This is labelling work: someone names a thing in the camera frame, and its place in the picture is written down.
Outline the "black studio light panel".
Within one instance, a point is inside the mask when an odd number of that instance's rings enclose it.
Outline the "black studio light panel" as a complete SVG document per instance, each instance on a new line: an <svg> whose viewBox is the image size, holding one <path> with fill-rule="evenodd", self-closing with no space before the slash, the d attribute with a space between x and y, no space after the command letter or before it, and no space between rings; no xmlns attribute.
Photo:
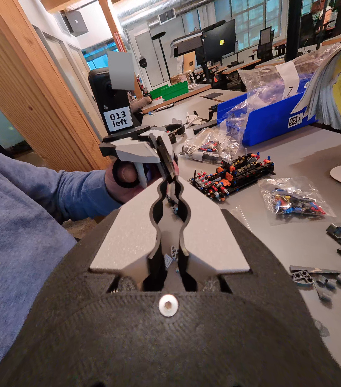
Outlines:
<svg viewBox="0 0 341 387"><path fill-rule="evenodd" d="M202 30L193 31L185 36L174 39L170 44L170 57L177 58L203 46Z"/></svg>

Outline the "silver duct with vents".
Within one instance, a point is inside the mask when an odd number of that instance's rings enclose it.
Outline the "silver duct with vents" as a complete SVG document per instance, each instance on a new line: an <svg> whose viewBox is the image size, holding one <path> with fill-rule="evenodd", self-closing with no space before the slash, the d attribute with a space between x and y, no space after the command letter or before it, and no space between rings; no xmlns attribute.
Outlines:
<svg viewBox="0 0 341 387"><path fill-rule="evenodd" d="M174 9L177 16L212 3L213 0L148 0L119 1L114 10L120 22L134 24L146 21L164 12Z"/></svg>

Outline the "white paper sheet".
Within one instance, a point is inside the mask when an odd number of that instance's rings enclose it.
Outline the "white paper sheet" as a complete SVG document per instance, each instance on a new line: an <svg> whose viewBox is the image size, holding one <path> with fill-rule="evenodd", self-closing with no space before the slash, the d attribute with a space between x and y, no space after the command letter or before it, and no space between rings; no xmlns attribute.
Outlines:
<svg viewBox="0 0 341 387"><path fill-rule="evenodd" d="M299 74L293 61L276 65L276 70L284 83L282 100L297 94L299 87Z"/></svg>

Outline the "zip bag of multicoloured parts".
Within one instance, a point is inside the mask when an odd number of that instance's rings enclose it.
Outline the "zip bag of multicoloured parts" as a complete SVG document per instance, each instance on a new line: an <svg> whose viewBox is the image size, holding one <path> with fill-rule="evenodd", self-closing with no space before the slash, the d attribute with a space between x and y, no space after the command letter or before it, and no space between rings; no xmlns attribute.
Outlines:
<svg viewBox="0 0 341 387"><path fill-rule="evenodd" d="M270 225L331 221L335 212L307 177L264 178L258 186Z"/></svg>

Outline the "black office chair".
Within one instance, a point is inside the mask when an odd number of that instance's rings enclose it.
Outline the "black office chair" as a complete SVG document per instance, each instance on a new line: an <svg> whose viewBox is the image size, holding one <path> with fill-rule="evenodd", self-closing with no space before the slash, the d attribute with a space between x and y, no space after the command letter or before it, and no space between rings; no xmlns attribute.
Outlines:
<svg viewBox="0 0 341 387"><path fill-rule="evenodd" d="M271 26L262 29L260 31L258 47L256 50L253 50L253 54L249 58L254 61L256 56L262 63L273 59L273 39L274 29Z"/></svg>

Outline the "pile of dark grey pieces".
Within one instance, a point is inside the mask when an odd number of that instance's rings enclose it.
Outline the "pile of dark grey pieces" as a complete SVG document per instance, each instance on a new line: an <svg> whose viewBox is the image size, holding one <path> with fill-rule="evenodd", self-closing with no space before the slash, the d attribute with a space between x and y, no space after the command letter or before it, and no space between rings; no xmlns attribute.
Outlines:
<svg viewBox="0 0 341 387"><path fill-rule="evenodd" d="M341 257L341 223L330 224L326 233L338 244L337 254ZM291 265L289 271L296 285L314 289L325 304L332 304L333 295L341 287L341 270Z"/></svg>

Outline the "blue plastic bin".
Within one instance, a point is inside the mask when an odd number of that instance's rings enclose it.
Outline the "blue plastic bin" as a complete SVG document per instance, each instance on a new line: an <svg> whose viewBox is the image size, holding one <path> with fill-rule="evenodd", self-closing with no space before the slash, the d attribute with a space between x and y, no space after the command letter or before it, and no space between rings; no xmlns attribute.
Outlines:
<svg viewBox="0 0 341 387"><path fill-rule="evenodd" d="M217 124L223 127L225 122L227 135L245 147L254 146L316 122L315 116L304 114L305 108L292 113L303 95L299 93L251 111L247 95L240 95L218 105Z"/></svg>

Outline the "open instruction booklet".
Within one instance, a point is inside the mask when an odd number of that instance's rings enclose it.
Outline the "open instruction booklet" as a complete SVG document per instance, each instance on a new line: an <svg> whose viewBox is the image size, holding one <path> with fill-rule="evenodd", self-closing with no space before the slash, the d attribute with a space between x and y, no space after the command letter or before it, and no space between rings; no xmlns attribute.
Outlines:
<svg viewBox="0 0 341 387"><path fill-rule="evenodd" d="M323 51L310 84L292 114L341 131L341 42Z"/></svg>

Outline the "green plastic bins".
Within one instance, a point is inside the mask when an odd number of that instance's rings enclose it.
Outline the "green plastic bins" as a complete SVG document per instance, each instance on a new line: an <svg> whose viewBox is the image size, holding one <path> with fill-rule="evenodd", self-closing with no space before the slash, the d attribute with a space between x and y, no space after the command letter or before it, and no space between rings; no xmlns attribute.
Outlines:
<svg viewBox="0 0 341 387"><path fill-rule="evenodd" d="M162 98L167 101L188 93L188 82L183 81L174 85L164 85L150 91L152 99Z"/></svg>

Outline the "black pole stand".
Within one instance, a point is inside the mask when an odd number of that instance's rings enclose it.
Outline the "black pole stand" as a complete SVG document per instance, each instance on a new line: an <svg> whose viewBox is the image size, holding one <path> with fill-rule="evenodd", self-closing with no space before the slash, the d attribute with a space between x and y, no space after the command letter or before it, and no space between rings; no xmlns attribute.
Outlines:
<svg viewBox="0 0 341 387"><path fill-rule="evenodd" d="M169 84L171 84L171 74L169 72L169 67L168 67L168 55L169 54L169 48L167 49L166 46L166 39L164 36L166 34L166 31L164 28L160 28L159 31L152 31L152 42L154 45L154 49L156 52L156 55L158 57L159 61L159 66L163 75L164 82L167 81Z"/></svg>

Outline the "black headphones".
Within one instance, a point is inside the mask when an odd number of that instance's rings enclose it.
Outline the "black headphones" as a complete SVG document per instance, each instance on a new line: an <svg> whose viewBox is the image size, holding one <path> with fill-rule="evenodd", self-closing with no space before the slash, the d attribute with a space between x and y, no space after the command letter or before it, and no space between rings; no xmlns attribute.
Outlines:
<svg viewBox="0 0 341 387"><path fill-rule="evenodd" d="M177 135L182 135L185 133L185 126L180 121L176 120L175 122L164 125L162 128L165 129L166 133L168 133L168 137L170 139L171 144L175 144L177 139Z"/></svg>

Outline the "black steel column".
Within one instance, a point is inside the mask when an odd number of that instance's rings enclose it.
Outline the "black steel column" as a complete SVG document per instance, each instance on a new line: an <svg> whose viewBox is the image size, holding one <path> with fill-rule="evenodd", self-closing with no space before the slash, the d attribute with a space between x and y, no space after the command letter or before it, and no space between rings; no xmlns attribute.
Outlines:
<svg viewBox="0 0 341 387"><path fill-rule="evenodd" d="M289 1L285 62L295 59L298 54L302 6L302 0Z"/></svg>

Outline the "background wooden workbench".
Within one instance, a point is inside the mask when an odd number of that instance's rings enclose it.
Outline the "background wooden workbench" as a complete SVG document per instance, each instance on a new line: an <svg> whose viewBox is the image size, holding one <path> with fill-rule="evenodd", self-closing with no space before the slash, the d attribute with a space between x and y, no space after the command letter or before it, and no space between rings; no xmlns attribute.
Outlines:
<svg viewBox="0 0 341 387"><path fill-rule="evenodd" d="M262 62L261 59L252 60L249 63L241 63L238 65L234 65L231 67L222 66L218 68L217 66L209 69L209 75L211 76L210 80L207 81L205 78L204 72L194 71L194 74L197 77L197 83L202 84L210 84L213 89L233 89L234 84L237 89L241 91L245 91L245 86L241 81L239 76L240 70L252 70L252 69L260 69L266 66L276 66L279 64L283 64L285 62L285 50L286 50L286 39L277 41L273 43L273 51L277 53L277 56L273 57L273 59Z"/></svg>

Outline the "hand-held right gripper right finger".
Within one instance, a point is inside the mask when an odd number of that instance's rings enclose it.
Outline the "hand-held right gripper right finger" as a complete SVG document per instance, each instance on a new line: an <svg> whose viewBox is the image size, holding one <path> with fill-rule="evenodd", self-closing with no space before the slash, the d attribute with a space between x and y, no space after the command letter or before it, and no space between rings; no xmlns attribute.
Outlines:
<svg viewBox="0 0 341 387"><path fill-rule="evenodd" d="M196 292L207 280L248 273L250 265L236 239L238 220L181 177L174 181L174 194L175 288Z"/></svg>

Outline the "crumpled clear plastic bag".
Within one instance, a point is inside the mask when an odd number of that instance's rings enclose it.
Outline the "crumpled clear plastic bag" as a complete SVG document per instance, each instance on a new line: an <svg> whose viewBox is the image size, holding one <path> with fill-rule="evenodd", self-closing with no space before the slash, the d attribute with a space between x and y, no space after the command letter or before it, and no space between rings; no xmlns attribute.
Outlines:
<svg viewBox="0 0 341 387"><path fill-rule="evenodd" d="M325 51L313 51L293 60L300 79L297 94L306 91L316 70L334 48L335 46L331 46ZM257 109L282 100L284 83L276 70L276 66L240 70L239 74L245 84L247 98L235 106L233 113L238 114L241 119L246 119L251 112Z"/></svg>

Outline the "white toy plane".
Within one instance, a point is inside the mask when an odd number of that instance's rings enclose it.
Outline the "white toy plane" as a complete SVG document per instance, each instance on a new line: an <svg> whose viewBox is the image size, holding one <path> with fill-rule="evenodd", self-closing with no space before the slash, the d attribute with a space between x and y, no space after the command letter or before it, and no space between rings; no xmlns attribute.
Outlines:
<svg viewBox="0 0 341 387"><path fill-rule="evenodd" d="M189 128L193 125L200 125L203 123L203 120L201 119L201 117L196 113L193 113L193 114L187 113L186 119L187 119L187 123L185 124L185 128Z"/></svg>

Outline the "grey wall box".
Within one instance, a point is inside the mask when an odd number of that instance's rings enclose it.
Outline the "grey wall box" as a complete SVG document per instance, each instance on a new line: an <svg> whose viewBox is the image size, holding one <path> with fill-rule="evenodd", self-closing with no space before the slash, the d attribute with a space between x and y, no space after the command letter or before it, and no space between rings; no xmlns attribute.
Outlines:
<svg viewBox="0 0 341 387"><path fill-rule="evenodd" d="M63 12L61 16L71 35L78 37L88 33L88 28L79 11Z"/></svg>

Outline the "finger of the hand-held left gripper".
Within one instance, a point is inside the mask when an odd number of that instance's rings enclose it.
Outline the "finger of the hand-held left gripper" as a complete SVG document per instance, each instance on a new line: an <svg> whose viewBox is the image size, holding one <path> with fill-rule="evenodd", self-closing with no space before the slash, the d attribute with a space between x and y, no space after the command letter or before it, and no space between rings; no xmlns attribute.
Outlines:
<svg viewBox="0 0 341 387"><path fill-rule="evenodd" d="M131 162L137 171L139 183L142 188L147 187L147 178L144 164L158 164L160 158L148 142L133 140L131 138L119 139L114 142L117 158L122 162Z"/></svg>
<svg viewBox="0 0 341 387"><path fill-rule="evenodd" d="M154 177L163 177L167 182L175 181L179 172L168 133L152 129L148 132L148 138L150 146L156 150L160 158L160 163L148 164L148 181Z"/></svg>

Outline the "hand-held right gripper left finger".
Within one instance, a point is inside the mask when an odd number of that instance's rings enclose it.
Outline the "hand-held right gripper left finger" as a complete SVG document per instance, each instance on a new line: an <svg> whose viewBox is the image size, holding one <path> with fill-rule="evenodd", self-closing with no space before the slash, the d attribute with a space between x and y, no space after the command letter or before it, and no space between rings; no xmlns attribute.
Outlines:
<svg viewBox="0 0 341 387"><path fill-rule="evenodd" d="M93 273L129 277L146 291L160 291L167 276L161 246L168 182L159 178L120 207L90 264Z"/></svg>

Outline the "lego car chassis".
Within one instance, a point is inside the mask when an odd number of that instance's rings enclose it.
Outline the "lego car chassis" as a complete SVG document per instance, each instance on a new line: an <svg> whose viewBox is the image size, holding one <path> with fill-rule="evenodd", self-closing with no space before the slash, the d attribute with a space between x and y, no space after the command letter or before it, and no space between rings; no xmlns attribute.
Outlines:
<svg viewBox="0 0 341 387"><path fill-rule="evenodd" d="M248 153L227 162L223 161L214 173L194 172L189 183L208 199L223 202L268 175L275 175L275 164L267 157L261 160L260 154Z"/></svg>

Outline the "clear bag with grey tool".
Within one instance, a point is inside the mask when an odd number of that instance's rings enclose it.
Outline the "clear bag with grey tool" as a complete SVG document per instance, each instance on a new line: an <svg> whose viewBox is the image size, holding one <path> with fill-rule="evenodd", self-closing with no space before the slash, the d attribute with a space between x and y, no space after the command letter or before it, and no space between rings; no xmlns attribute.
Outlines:
<svg viewBox="0 0 341 387"><path fill-rule="evenodd" d="M221 165L232 162L244 148L220 127L204 128L183 144L179 155L199 162Z"/></svg>

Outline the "large black screen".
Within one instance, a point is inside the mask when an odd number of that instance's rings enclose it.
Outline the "large black screen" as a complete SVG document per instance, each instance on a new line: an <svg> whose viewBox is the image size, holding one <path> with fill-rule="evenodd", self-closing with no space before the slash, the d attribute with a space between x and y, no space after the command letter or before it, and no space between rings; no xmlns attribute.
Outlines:
<svg viewBox="0 0 341 387"><path fill-rule="evenodd" d="M222 20L202 30L203 50L207 61L217 62L236 52L235 20Z"/></svg>

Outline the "person's left hand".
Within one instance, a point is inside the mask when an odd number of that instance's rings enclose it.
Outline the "person's left hand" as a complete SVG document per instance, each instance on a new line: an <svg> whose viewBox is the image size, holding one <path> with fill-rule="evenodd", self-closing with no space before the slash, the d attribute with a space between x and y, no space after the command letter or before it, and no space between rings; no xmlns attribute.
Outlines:
<svg viewBox="0 0 341 387"><path fill-rule="evenodd" d="M105 172L106 190L115 201L124 204L130 201L138 194L140 194L142 191L144 191L144 188L140 184L132 188L119 186L115 182L114 175L113 175L113 168L116 162L119 163L118 167L116 168L116 173L120 181L124 183L133 183L135 180L138 179L138 175L133 163L125 162L125 161L118 162L117 159L113 162L112 166L109 166L106 169L106 172Z"/></svg>

